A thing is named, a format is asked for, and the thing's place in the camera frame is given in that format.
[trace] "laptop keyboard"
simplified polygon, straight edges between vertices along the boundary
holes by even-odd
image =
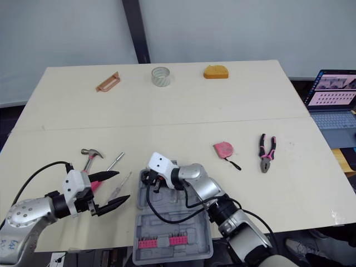
[[[350,111],[311,113],[310,115],[321,130],[356,128],[355,115]]]

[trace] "white table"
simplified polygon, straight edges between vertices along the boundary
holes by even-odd
[[[131,197],[102,217],[85,212],[49,226],[37,251],[132,245],[138,173],[154,151],[180,165],[203,164],[231,197],[274,231],[355,222],[355,193],[278,62],[223,64],[228,80],[202,78],[207,63],[164,64],[174,76],[166,88],[150,82],[157,65],[49,68],[0,154],[5,185],[0,216],[37,169],[57,160],[81,169],[87,159],[80,149],[95,148],[106,157],[95,159],[91,172],[106,169],[120,151],[126,152],[115,167],[122,175],[98,189],[97,202],[104,204],[129,171],[132,177],[121,194]],[[94,87],[117,70],[119,85],[96,93]],[[259,169],[261,133],[267,134],[268,146],[269,138],[277,137],[267,174]],[[234,146],[231,159],[242,171],[217,157],[212,145],[220,141]],[[62,191],[64,177],[62,167],[46,170],[21,199]],[[212,235],[220,236],[213,225]]]
[[[263,132],[267,137],[277,137],[275,160],[266,174],[259,169],[258,157]],[[212,145],[220,141],[229,141],[235,147],[231,160],[242,171],[217,157]],[[116,211],[102,217],[91,217],[85,212],[79,218],[68,217],[49,226],[41,235],[37,251],[132,245],[139,211],[138,174],[154,151],[176,159],[181,165],[203,164],[231,197],[260,215],[274,231],[356,221],[355,193],[311,118],[14,132],[0,154],[2,177],[10,179],[0,190],[1,217],[24,180],[44,164],[66,160],[78,169],[83,168],[86,161],[80,154],[83,147],[100,148],[105,153],[104,160],[95,159],[92,172],[105,169],[119,151],[126,152],[115,167],[122,175],[98,189],[98,203],[105,202],[130,170],[133,174],[121,194],[131,197]],[[44,171],[28,185],[22,199],[62,191],[64,176],[63,167]],[[215,227],[212,233],[214,237],[220,236]]]
[[[222,64],[228,79],[203,78],[209,63],[48,68],[14,131],[309,116],[278,61]],[[170,69],[169,86],[152,84],[157,66]],[[95,87],[116,71],[121,82],[108,93],[97,93]]]

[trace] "person's foot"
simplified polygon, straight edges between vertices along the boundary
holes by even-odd
[[[296,241],[291,238],[287,238],[285,240],[285,246],[289,250],[290,253],[292,253],[299,260],[302,260],[302,261],[308,262],[305,258],[305,255],[307,253],[315,254],[315,255],[322,256],[322,257],[325,257],[328,259],[326,254],[321,252],[320,250],[306,246],[302,242]]]

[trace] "laptop screen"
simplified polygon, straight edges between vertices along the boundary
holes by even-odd
[[[310,110],[352,109],[356,103],[356,71],[321,70],[304,103]]]

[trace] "hammer head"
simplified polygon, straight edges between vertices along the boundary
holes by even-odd
[[[91,157],[95,157],[95,156],[100,156],[102,159],[104,158],[99,151],[95,150],[95,149],[82,149],[80,151],[81,154],[83,155],[89,155]]]

